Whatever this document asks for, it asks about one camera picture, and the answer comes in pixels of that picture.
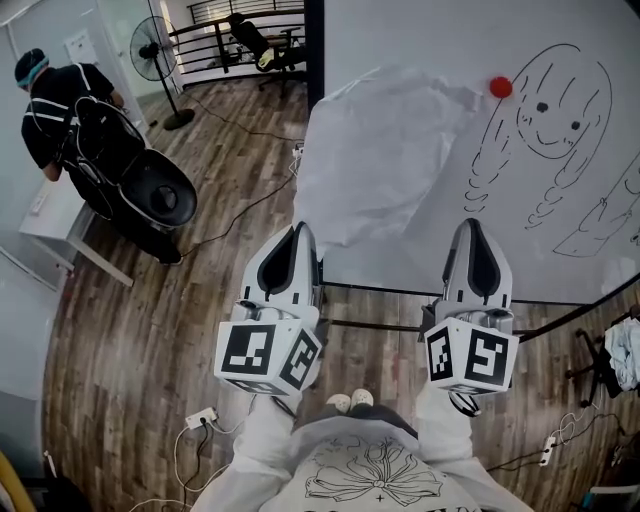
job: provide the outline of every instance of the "white sleeve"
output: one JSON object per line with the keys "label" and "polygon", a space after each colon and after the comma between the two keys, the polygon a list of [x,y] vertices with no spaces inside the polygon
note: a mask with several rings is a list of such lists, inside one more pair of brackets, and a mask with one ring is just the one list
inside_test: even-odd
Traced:
{"label": "white sleeve", "polygon": [[453,407],[447,391],[425,384],[418,395],[416,416],[422,458],[451,476],[483,510],[533,512],[473,457],[471,423]]}
{"label": "white sleeve", "polygon": [[[295,411],[299,399],[287,397]],[[233,443],[233,462],[202,492],[192,512],[257,512],[291,480],[285,469],[293,418],[270,397],[258,395],[242,433]]]}

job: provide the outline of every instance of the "black chair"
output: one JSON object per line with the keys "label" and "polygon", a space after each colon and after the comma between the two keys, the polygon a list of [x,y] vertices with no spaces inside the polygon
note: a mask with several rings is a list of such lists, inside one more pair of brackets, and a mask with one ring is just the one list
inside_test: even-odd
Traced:
{"label": "black chair", "polygon": [[261,91],[264,90],[264,86],[267,84],[281,82],[280,97],[283,98],[288,80],[306,80],[306,73],[294,73],[295,65],[306,60],[305,47],[293,47],[293,42],[297,40],[293,32],[300,30],[302,27],[281,30],[282,36],[267,39],[253,23],[246,21],[245,17],[240,13],[230,15],[227,21],[231,25],[233,37],[253,53],[256,68],[260,72],[278,71],[274,76],[258,85]]}
{"label": "black chair", "polygon": [[[616,318],[613,322],[611,322],[611,327],[616,324],[619,324],[623,320],[627,318],[638,319],[640,318],[640,306],[634,305],[631,309],[625,313],[624,315]],[[584,339],[587,344],[587,348],[589,349],[589,353],[591,354],[591,358],[593,363],[583,368],[582,370],[573,371],[567,370],[565,373],[565,377],[569,380],[575,379],[576,377],[583,375],[585,373],[593,372],[593,380],[591,381],[591,391],[589,392],[589,399],[582,400],[580,402],[581,407],[589,407],[593,404],[593,400],[596,396],[596,391],[598,389],[598,384],[604,384],[607,387],[607,392],[611,398],[617,397],[620,393],[623,392],[622,388],[618,385],[618,379],[616,377],[616,372],[611,368],[609,361],[611,360],[611,354],[607,351],[604,346],[604,336],[598,336],[595,342],[591,341],[589,334],[583,329],[578,329],[576,331],[576,337]],[[600,351],[596,350],[595,345],[601,344]],[[640,396],[640,386],[636,388],[638,390],[638,396]]]}

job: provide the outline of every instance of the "wooden floor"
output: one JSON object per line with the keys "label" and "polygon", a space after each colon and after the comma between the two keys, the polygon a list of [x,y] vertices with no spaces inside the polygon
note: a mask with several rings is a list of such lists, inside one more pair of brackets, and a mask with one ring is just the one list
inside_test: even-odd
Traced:
{"label": "wooden floor", "polygon": [[[199,86],[189,94],[207,108],[258,131],[304,136],[306,91],[296,85],[284,100],[277,87],[258,92],[253,80]],[[207,115],[195,102],[194,123],[178,132],[152,129],[150,140],[194,182],[199,194],[195,219],[178,233],[184,252],[223,232],[249,202],[289,177],[292,142],[249,135]],[[147,108],[147,118],[168,115],[165,102]],[[246,414],[247,399],[234,402],[213,377],[217,323],[228,317],[251,255],[291,218],[294,185],[261,203],[229,235],[203,246],[179,267],[166,268],[140,253],[100,222],[90,244],[135,278],[127,289],[79,257],[53,330],[45,376],[44,445],[89,497],[95,510],[128,511],[150,498],[181,499],[173,475],[173,446],[184,417],[208,406],[232,427]],[[590,378],[565,380],[568,368],[589,363],[577,327],[595,334],[638,301],[629,289],[593,313],[521,347],[513,389],[482,399],[473,420],[474,447],[486,467],[540,449],[566,412],[579,411]],[[420,297],[327,289],[323,316],[376,323],[417,325]],[[567,308],[516,305],[517,328],[542,325]],[[303,420],[333,393],[370,389],[376,400],[413,421],[413,402],[426,378],[424,346],[410,333],[333,326],[322,374],[302,405]],[[628,432],[640,429],[638,399],[604,398],[600,412],[615,412]],[[594,412],[578,425],[583,429]],[[195,470],[199,435],[185,435],[179,450],[182,475]],[[493,476],[539,511],[564,511],[600,481],[610,449],[619,441],[612,417],[567,446],[551,464]],[[214,437],[204,451],[204,483],[230,461],[232,439]],[[537,461],[537,456],[527,461]],[[150,504],[142,510],[160,510]]]}

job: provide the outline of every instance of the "white sneaker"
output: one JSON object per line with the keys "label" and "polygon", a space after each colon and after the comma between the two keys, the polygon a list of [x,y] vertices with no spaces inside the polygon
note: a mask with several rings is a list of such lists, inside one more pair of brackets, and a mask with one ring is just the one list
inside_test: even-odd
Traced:
{"label": "white sneaker", "polygon": [[351,395],[351,406],[349,410],[359,404],[373,405],[373,395],[366,389],[356,389],[353,395]]}
{"label": "white sneaker", "polygon": [[347,395],[333,395],[327,400],[327,405],[334,405],[340,414],[347,414],[351,407],[351,398]]}

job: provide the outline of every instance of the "red magnet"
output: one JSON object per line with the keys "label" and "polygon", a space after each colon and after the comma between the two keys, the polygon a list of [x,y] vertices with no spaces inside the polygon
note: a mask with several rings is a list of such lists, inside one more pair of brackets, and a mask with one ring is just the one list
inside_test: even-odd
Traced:
{"label": "red magnet", "polygon": [[511,85],[511,80],[507,77],[497,76],[489,83],[489,90],[496,98],[502,100],[511,96],[513,85]]}

